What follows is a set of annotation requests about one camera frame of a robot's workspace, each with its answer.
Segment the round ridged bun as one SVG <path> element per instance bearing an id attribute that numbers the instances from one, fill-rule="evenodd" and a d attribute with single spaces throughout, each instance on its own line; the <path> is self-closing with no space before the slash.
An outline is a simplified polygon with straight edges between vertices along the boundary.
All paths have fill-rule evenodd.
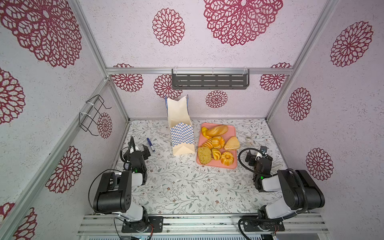
<path id="1" fill-rule="evenodd" d="M 223 137 L 221 136 L 216 136 L 216 137 L 213 137 L 213 148 L 214 149 L 223 149 L 225 144 L 226 144 L 226 141 Z"/>

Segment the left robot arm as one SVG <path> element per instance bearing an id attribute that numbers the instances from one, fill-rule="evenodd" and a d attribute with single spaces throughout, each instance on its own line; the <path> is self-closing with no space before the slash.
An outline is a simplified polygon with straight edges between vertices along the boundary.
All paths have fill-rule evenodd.
<path id="1" fill-rule="evenodd" d="M 132 189 L 144 186 L 148 178 L 145 163 L 151 151 L 145 145 L 143 150 L 131 146 L 125 154 L 121 153 L 124 170 L 107 170 L 101 177 L 95 198 L 90 206 L 95 213 L 117 215 L 123 219 L 123 230 L 145 232 L 150 227 L 148 212 L 145 207 L 133 200 Z"/>

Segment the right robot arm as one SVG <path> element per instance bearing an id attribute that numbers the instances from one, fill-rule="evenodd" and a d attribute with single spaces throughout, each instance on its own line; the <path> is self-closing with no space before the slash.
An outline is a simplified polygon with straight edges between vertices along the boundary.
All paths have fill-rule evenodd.
<path id="1" fill-rule="evenodd" d="M 282 198 L 258 210 L 262 222 L 282 221 L 308 210 L 323 208 L 325 197 L 305 170 L 291 168 L 271 173 L 273 158 L 267 148 L 245 148 L 238 154 L 242 167 L 253 173 L 253 183 L 260 192 L 281 192 Z"/>

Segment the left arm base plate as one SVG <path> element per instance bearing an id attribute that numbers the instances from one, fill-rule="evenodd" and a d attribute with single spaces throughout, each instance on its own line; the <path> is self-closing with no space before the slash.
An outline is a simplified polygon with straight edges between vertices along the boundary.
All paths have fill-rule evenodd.
<path id="1" fill-rule="evenodd" d="M 124 221 L 122 233 L 161 233 L 163 231 L 164 217 L 147 217 L 137 222 Z"/>

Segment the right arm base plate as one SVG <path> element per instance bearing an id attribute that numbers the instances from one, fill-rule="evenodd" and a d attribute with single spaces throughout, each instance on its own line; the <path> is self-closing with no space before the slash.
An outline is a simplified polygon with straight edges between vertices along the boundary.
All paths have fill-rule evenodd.
<path id="1" fill-rule="evenodd" d="M 259 219 L 257 216 L 243 216 L 240 220 L 246 232 L 283 232 L 285 226 L 282 219 Z"/>

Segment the golden bundt bread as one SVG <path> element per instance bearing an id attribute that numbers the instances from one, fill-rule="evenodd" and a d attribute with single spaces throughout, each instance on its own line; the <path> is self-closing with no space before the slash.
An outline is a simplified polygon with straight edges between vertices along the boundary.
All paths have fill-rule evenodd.
<path id="1" fill-rule="evenodd" d="M 234 155 L 231 152 L 223 152 L 220 161 L 225 166 L 230 166 L 234 163 Z"/>

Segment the blue checkered paper bag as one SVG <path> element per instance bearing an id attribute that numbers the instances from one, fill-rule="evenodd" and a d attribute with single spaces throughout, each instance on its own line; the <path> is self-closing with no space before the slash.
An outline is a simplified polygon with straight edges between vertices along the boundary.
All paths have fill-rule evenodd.
<path id="1" fill-rule="evenodd" d="M 194 154 L 194 129 L 188 111 L 188 96 L 165 98 L 174 156 Z"/>

